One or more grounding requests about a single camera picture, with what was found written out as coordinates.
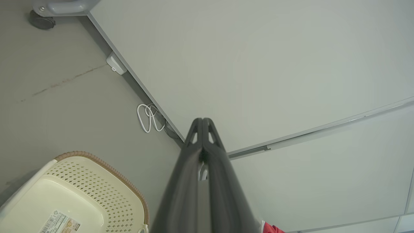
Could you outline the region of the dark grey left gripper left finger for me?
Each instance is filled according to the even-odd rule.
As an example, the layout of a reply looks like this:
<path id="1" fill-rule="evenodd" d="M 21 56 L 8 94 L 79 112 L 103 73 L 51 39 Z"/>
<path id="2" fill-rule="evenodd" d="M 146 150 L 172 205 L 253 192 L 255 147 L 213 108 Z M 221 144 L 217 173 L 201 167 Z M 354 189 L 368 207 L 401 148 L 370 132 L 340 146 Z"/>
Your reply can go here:
<path id="1" fill-rule="evenodd" d="M 198 233 L 199 163 L 210 164 L 207 150 L 210 118 L 196 118 L 191 124 L 151 233 Z"/>

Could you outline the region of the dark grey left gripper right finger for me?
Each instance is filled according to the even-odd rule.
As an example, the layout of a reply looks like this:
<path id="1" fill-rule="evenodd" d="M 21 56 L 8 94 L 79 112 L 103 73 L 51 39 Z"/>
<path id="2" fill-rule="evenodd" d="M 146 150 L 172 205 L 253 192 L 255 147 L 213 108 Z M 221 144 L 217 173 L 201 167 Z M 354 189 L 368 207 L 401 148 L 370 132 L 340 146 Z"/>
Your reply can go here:
<path id="1" fill-rule="evenodd" d="M 203 150 L 208 165 L 212 233 L 261 233 L 210 118 L 203 119 Z"/>

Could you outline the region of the red garment with white trim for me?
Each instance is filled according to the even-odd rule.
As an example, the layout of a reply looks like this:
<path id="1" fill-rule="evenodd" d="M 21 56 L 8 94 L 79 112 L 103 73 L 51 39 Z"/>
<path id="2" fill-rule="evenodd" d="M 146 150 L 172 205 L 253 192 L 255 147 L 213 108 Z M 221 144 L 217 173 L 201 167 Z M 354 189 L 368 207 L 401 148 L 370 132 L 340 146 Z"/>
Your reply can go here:
<path id="1" fill-rule="evenodd" d="M 261 231 L 262 233 L 285 233 L 280 228 L 275 225 L 268 224 L 265 221 L 262 221 L 261 223 Z"/>

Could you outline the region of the cream perforated laundry basket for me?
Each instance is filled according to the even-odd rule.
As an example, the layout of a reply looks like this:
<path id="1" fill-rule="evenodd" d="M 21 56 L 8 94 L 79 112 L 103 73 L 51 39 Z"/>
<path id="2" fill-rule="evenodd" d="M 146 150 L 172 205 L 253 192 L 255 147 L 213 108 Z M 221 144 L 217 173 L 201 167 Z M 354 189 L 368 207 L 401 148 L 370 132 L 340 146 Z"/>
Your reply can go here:
<path id="1" fill-rule="evenodd" d="M 0 207 L 0 233 L 38 233 L 54 210 L 79 221 L 77 233 L 149 233 L 142 193 L 84 151 L 58 155 L 16 190 Z"/>

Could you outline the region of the printed sticker in basket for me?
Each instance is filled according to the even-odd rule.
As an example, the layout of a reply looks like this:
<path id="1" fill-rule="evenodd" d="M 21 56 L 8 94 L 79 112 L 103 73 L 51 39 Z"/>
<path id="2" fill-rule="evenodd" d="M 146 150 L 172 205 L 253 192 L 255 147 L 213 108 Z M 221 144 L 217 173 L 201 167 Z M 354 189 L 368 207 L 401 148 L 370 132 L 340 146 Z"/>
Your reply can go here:
<path id="1" fill-rule="evenodd" d="M 80 227 L 79 221 L 54 210 L 38 233 L 78 233 Z"/>

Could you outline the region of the narrow white partition panel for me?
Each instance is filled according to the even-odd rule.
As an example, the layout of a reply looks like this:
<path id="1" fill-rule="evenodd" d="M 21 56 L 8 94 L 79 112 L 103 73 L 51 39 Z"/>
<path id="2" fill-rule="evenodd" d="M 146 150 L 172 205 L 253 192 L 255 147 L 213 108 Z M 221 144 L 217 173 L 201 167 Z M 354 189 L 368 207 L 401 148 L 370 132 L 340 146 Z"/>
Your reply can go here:
<path id="1" fill-rule="evenodd" d="M 402 215 L 414 172 L 414 103 L 232 165 L 255 217 L 287 232 Z"/>

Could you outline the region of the wide white partition panel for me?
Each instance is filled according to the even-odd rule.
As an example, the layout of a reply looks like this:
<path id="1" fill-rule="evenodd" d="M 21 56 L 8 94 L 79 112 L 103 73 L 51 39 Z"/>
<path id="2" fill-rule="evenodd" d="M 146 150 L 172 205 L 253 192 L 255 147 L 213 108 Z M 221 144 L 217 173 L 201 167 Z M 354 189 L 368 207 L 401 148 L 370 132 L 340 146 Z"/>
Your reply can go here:
<path id="1" fill-rule="evenodd" d="M 185 139 L 235 153 L 414 100 L 414 0 L 101 0 L 89 18 Z"/>

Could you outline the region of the white power adapter box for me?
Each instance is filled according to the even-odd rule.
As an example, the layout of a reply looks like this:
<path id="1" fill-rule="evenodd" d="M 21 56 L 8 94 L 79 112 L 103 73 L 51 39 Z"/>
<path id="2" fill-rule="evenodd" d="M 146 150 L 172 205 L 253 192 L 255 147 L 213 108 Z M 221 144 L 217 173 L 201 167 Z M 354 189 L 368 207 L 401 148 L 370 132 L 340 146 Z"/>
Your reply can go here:
<path id="1" fill-rule="evenodd" d="M 112 71 L 117 72 L 119 75 L 125 74 L 128 70 L 125 65 L 121 62 L 118 56 L 112 51 L 106 58 L 107 64 L 110 66 Z"/>

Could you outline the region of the grey partition leg with caster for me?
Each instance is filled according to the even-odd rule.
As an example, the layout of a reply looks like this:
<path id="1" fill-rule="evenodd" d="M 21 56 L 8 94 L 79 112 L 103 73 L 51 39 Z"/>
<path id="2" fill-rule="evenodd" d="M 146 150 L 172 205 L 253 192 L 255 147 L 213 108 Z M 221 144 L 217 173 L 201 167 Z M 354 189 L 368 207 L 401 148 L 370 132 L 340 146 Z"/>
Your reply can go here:
<path id="1" fill-rule="evenodd" d="M 85 16 L 101 0 L 32 0 L 29 22 L 49 30 L 56 25 L 54 17 Z"/>

